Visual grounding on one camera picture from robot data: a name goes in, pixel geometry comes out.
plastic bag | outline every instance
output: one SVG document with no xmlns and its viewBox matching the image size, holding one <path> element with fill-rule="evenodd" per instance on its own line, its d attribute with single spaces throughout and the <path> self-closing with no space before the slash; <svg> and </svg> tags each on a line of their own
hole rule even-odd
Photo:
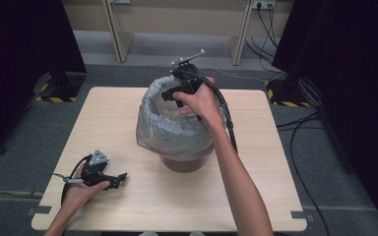
<svg viewBox="0 0 378 236">
<path fill-rule="evenodd" d="M 195 114 L 180 115 L 175 101 L 162 99 L 163 91 L 177 86 L 172 76 L 152 82 L 140 106 L 137 144 L 166 158 L 194 160 L 210 154 L 213 141 Z"/>
</svg>

yellow black hazard tape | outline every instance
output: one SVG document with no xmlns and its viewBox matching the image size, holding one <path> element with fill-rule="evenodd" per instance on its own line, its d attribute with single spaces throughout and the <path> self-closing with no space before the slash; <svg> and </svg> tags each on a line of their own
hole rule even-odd
<svg viewBox="0 0 378 236">
<path fill-rule="evenodd" d="M 42 87 L 41 92 L 47 89 L 49 84 L 49 80 L 45 85 Z M 60 97 L 60 96 L 38 96 L 36 101 L 49 101 L 49 102 L 74 102 L 76 100 L 76 97 Z"/>
<path fill-rule="evenodd" d="M 275 96 L 274 96 L 274 93 L 273 93 L 272 89 L 269 86 L 269 82 L 265 82 L 265 85 L 266 85 L 266 90 L 268 92 L 268 97 L 269 97 L 270 103 L 272 103 L 274 105 L 280 105 L 280 106 L 302 106 L 302 107 L 309 107 L 310 106 L 308 102 L 294 102 L 294 101 L 279 101 L 279 100 L 275 100 Z"/>
</svg>

power socket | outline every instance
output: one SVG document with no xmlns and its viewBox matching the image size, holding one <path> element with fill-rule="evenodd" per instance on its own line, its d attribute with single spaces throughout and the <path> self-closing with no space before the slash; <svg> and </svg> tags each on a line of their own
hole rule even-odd
<svg viewBox="0 0 378 236">
<path fill-rule="evenodd" d="M 261 1 L 254 1 L 253 2 L 253 9 L 257 9 L 257 3 L 261 3 L 262 7 L 260 10 L 272 9 L 275 8 L 276 0 L 261 0 Z"/>
</svg>

human hand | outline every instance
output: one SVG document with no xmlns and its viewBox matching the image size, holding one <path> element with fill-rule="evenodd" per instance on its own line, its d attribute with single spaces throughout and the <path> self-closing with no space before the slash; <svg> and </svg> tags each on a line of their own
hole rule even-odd
<svg viewBox="0 0 378 236">
<path fill-rule="evenodd" d="M 207 77 L 207 79 L 211 83 L 215 82 L 215 80 L 211 77 Z M 195 94 L 187 94 L 177 91 L 173 94 L 173 98 L 176 100 L 181 100 L 184 104 L 189 106 L 189 109 L 183 109 L 180 111 L 180 114 L 182 115 L 194 112 L 207 122 L 221 119 L 217 98 L 212 90 L 205 84 L 202 84 Z"/>
<path fill-rule="evenodd" d="M 75 173 L 75 178 L 80 178 L 82 170 L 85 163 L 81 166 Z M 63 205 L 69 205 L 74 209 L 79 209 L 81 206 L 85 205 L 97 192 L 105 189 L 109 186 L 109 181 L 103 181 L 94 186 L 87 186 L 84 183 L 71 184 L 69 190 L 66 193 L 66 197 L 63 201 Z"/>
</svg>

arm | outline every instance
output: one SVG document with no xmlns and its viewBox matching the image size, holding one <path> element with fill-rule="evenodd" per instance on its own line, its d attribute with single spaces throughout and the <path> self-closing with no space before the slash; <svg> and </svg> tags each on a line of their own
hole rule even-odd
<svg viewBox="0 0 378 236">
<path fill-rule="evenodd" d="M 193 112 L 201 116 L 210 130 L 239 235 L 274 235 L 263 199 L 231 145 L 212 91 L 206 85 L 201 85 L 193 95 L 175 92 L 173 97 L 182 100 Z"/>
<path fill-rule="evenodd" d="M 75 174 L 75 178 L 80 177 L 84 164 L 79 167 Z M 54 217 L 45 236 L 59 236 L 62 235 L 64 229 L 67 227 L 70 218 L 78 211 L 80 207 L 85 205 L 97 192 L 109 186 L 109 181 L 100 182 L 97 185 L 88 187 L 84 183 L 72 184 L 66 193 L 63 205 Z"/>
</svg>

